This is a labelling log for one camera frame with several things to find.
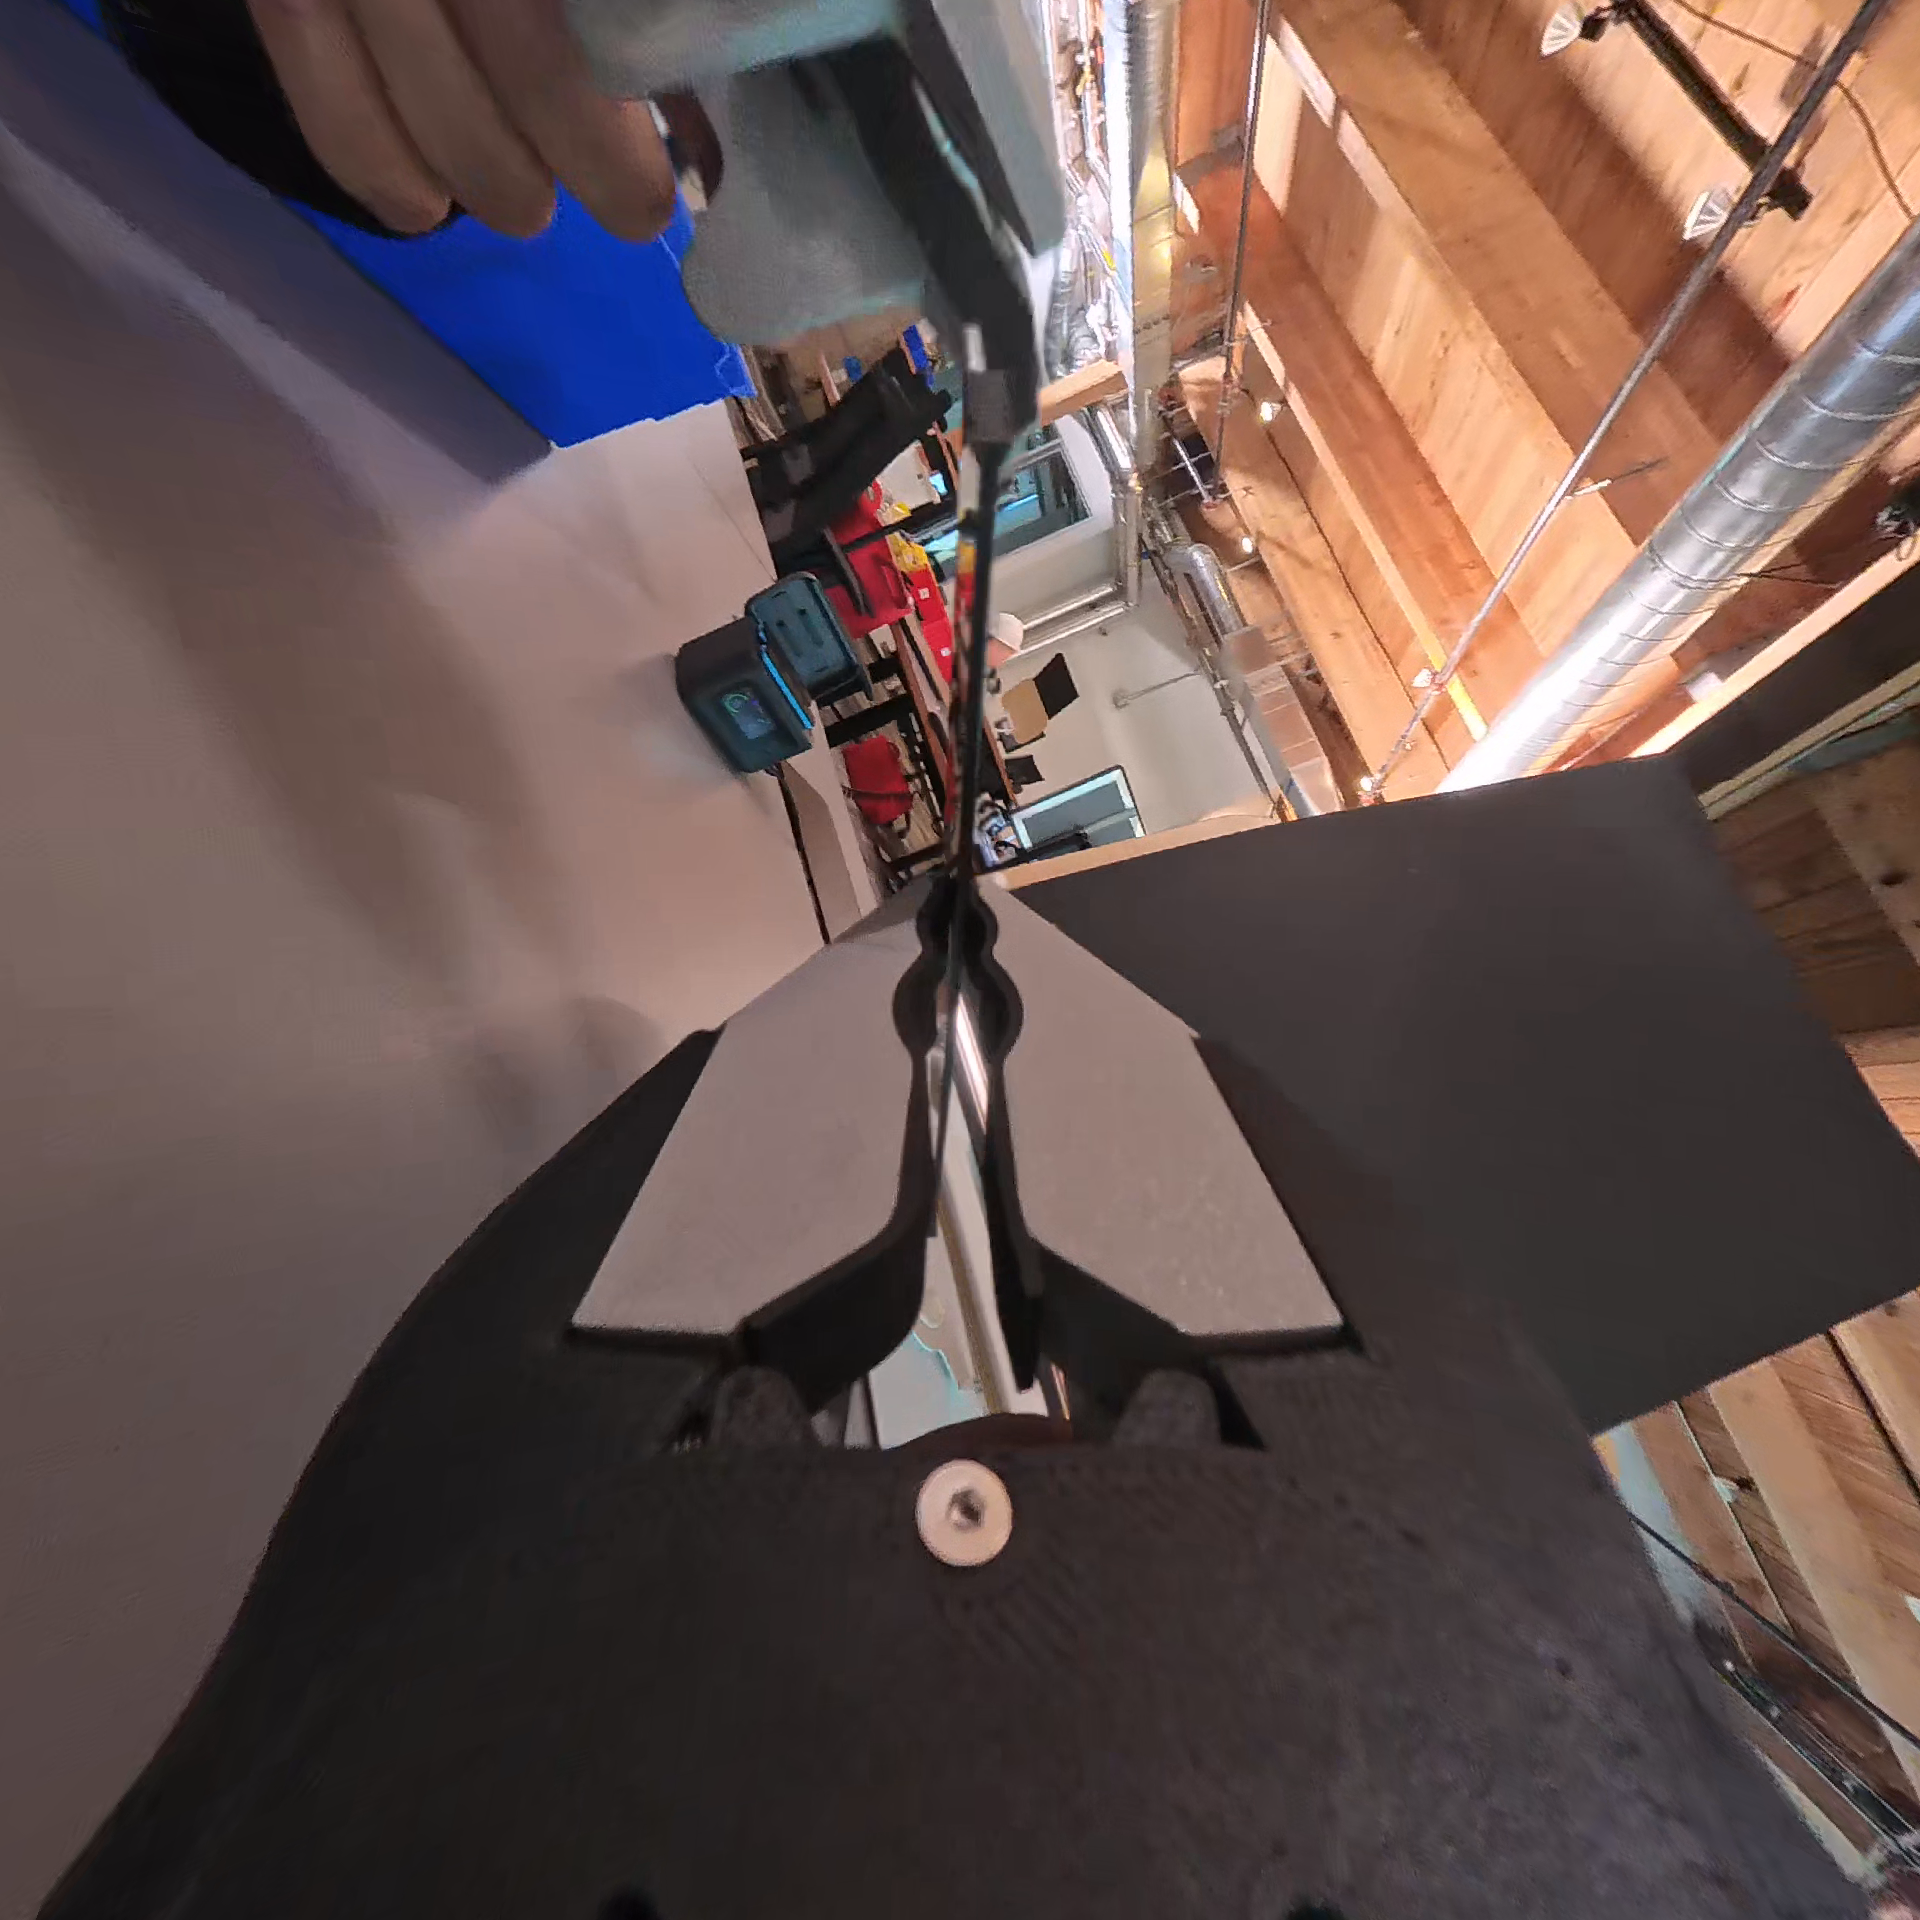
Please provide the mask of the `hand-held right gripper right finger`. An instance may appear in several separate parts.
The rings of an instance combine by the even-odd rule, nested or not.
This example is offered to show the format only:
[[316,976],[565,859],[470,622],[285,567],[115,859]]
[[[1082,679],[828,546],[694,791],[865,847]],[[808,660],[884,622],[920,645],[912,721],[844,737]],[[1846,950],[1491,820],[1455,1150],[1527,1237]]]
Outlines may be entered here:
[[1017,1365],[1147,1387],[1347,1348],[1199,1033],[1017,893],[984,893],[972,1055],[996,1310]]

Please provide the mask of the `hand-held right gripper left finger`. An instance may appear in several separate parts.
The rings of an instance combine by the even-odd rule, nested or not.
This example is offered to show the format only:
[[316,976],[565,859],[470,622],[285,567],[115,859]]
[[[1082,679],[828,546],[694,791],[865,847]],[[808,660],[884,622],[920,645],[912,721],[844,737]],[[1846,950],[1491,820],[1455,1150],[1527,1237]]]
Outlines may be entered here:
[[923,883],[746,1001],[676,1099],[565,1336],[849,1392],[923,1303]]

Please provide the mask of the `blue plastic bin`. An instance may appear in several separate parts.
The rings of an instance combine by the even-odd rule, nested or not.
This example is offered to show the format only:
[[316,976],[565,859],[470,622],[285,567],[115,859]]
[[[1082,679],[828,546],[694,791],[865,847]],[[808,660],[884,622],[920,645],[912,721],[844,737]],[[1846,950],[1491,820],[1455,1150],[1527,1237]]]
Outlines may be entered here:
[[748,402],[746,347],[685,301],[694,209],[658,244],[617,244],[565,191],[531,244],[476,217],[410,244],[300,217],[559,454]]

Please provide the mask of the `silver air duct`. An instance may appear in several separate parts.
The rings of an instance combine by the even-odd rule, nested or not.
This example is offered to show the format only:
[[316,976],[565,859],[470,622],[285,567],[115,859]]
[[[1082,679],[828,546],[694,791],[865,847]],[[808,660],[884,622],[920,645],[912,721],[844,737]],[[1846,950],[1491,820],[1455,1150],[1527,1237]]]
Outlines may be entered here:
[[1855,474],[1920,417],[1920,228],[1864,275],[1817,341],[1769,388],[1739,442],[1682,487],[1653,546],[1615,578],[1581,636],[1458,753],[1447,791],[1556,772],[1583,737],[1623,737],[1653,666],[1779,552],[1855,491]]

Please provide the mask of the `black office chair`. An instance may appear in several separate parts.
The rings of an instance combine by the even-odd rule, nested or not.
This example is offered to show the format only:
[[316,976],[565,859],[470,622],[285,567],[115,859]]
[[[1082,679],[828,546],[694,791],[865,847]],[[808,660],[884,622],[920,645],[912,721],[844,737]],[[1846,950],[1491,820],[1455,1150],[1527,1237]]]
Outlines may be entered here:
[[808,417],[786,442],[748,442],[746,474],[748,474],[771,552],[814,546],[931,424],[944,424],[944,391],[896,341],[828,417]]

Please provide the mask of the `red basket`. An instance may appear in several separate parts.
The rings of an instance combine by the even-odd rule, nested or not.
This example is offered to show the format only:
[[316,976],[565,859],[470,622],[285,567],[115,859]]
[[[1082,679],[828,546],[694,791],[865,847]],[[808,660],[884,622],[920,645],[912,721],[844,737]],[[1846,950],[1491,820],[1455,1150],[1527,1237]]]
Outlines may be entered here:
[[931,618],[952,602],[952,562],[931,562],[931,546],[952,538],[952,491],[944,487],[865,487],[836,526],[828,546],[844,552],[849,567],[849,609],[865,622],[884,618]]

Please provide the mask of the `person's left hand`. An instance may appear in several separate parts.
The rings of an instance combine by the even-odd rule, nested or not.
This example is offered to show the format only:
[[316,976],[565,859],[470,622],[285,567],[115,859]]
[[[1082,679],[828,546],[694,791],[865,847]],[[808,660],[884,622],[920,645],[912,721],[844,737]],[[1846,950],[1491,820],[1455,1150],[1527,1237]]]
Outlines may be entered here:
[[609,102],[559,0],[249,0],[316,169],[388,236],[449,209],[531,244],[588,199],[617,244],[676,217],[644,102]]

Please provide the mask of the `dark charging case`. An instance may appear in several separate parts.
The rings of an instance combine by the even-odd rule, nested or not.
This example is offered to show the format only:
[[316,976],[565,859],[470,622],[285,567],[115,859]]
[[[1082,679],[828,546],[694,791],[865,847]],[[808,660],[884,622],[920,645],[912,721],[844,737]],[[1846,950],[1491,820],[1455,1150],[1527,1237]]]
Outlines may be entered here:
[[772,578],[676,647],[676,697],[737,773],[801,759],[814,711],[880,690],[814,578]]

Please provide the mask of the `black wood-framed board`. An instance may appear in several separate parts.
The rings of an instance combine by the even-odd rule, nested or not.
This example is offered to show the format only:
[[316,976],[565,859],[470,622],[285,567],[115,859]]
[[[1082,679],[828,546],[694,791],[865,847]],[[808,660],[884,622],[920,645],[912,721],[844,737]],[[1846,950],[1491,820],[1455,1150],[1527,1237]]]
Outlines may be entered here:
[[1596,1432],[1920,1286],[1920,1164],[1661,759],[1017,901],[1378,1165]]

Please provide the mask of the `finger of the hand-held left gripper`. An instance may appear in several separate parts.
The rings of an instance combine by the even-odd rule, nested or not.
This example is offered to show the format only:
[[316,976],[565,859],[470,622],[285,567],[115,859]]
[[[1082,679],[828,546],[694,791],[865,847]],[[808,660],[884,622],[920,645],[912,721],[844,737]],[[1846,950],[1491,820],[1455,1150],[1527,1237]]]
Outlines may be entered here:
[[884,21],[844,47],[844,105],[912,236],[923,320],[957,347],[972,431],[1028,431],[1041,391],[1028,264],[1069,236],[1028,0],[896,0]]
[[904,0],[565,0],[609,102],[694,102],[714,143],[685,301],[714,341],[923,320],[923,254],[884,199],[828,55],[912,40]]

